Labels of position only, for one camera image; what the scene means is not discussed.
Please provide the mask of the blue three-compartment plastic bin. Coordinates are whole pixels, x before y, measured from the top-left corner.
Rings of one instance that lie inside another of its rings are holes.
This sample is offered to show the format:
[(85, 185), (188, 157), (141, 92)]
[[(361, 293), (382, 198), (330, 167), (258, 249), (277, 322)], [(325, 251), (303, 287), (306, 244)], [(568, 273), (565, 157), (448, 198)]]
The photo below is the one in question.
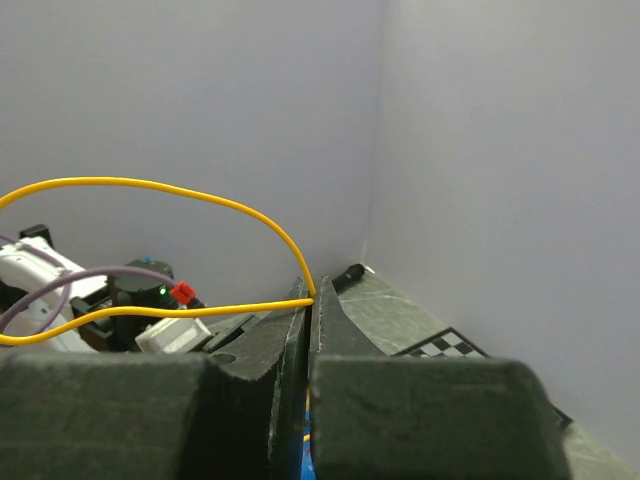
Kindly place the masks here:
[(301, 461), (301, 480), (315, 480), (315, 472), (312, 462), (311, 456), (311, 412), (309, 409), (305, 412), (305, 429), (303, 436), (303, 451), (302, 451), (302, 461)]

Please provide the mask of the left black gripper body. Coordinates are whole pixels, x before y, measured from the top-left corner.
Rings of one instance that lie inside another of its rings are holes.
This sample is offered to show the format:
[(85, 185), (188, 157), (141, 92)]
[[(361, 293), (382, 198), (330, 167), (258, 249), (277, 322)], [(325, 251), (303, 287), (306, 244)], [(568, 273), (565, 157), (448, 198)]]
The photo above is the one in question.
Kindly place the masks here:
[(237, 340), (260, 321), (257, 314), (244, 314), (208, 326), (211, 336), (200, 347), (204, 353), (213, 353), (225, 345)]

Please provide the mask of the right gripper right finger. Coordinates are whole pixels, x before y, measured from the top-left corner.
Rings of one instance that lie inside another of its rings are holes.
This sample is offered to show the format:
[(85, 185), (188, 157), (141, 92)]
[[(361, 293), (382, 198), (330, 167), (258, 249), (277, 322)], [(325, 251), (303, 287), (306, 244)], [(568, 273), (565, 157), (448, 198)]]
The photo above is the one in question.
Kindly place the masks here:
[(504, 358), (390, 356), (321, 279), (309, 347), (310, 450), (319, 479), (568, 479), (554, 408)]

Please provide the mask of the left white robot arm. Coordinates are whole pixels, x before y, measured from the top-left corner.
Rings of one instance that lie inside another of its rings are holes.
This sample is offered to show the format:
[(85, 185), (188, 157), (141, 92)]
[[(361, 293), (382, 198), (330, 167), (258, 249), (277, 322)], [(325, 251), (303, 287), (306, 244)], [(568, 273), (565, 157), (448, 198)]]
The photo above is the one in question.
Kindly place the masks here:
[[(1, 237), (1, 333), (26, 337), (62, 326), (80, 316), (115, 306), (177, 309), (165, 282), (170, 264), (151, 257), (124, 266), (103, 267), (95, 276), (76, 279), (41, 293), (56, 280), (83, 272), (54, 249), (49, 228), (36, 224), (14, 239)], [(136, 352), (136, 337), (159, 320), (153, 317), (101, 318), (34, 345), (60, 352)]]

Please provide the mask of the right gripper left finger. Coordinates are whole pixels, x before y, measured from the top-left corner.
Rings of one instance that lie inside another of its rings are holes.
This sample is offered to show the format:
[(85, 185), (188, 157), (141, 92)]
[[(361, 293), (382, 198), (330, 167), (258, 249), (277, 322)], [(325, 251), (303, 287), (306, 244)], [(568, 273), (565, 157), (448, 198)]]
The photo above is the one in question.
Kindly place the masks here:
[(296, 479), (311, 309), (272, 312), (212, 354), (13, 353), (5, 479)]

